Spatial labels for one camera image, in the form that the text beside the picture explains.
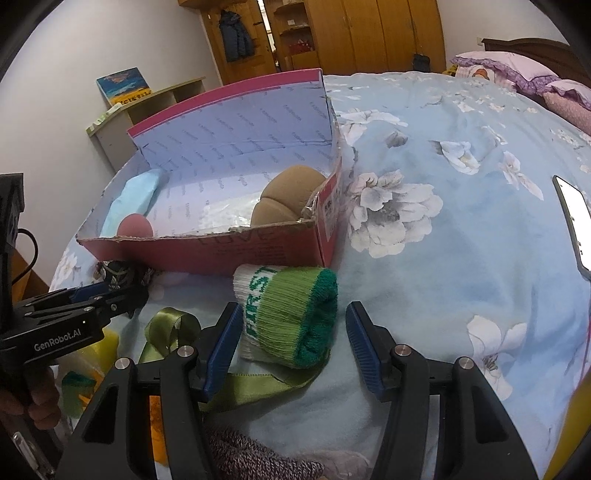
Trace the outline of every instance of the pink ball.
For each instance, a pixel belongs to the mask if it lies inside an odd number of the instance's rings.
[[[140,213],[128,215],[119,224],[117,236],[134,236],[136,238],[151,238],[154,236],[149,220]]]

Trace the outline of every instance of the smartphone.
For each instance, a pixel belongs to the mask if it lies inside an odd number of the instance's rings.
[[[583,194],[569,182],[554,176],[552,179],[573,243],[579,271],[591,280],[591,215]]]

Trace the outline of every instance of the pillow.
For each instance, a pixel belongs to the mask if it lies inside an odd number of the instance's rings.
[[[542,88],[541,93],[554,92],[577,102],[591,111],[591,88],[574,80],[556,80]]]
[[[580,128],[587,135],[591,135],[591,112],[580,103],[554,92],[544,93],[544,100],[548,110]]]
[[[510,81],[504,73],[493,69],[487,69],[484,65],[473,65],[472,67],[458,67],[456,78],[480,77],[490,80],[496,85],[516,92],[515,82]]]
[[[452,59],[460,67],[482,65],[494,69],[517,85],[518,91],[527,95],[540,95],[540,90],[560,78],[541,63],[506,51],[470,51]]]

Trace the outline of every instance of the dark jacket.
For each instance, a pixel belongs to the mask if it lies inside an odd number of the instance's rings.
[[[252,57],[255,54],[252,38],[237,13],[222,10],[220,32],[228,62]]]

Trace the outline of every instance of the pink cardboard box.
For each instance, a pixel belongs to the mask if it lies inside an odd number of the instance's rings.
[[[76,235],[97,259],[211,275],[231,275],[245,263],[330,265],[341,162],[339,129],[321,70],[278,73],[202,93],[129,134],[138,152]],[[310,218],[250,228],[249,214],[237,212],[251,212],[269,181],[293,164],[327,177],[309,203]],[[152,168],[166,172],[147,214],[154,238],[100,238],[127,180]]]

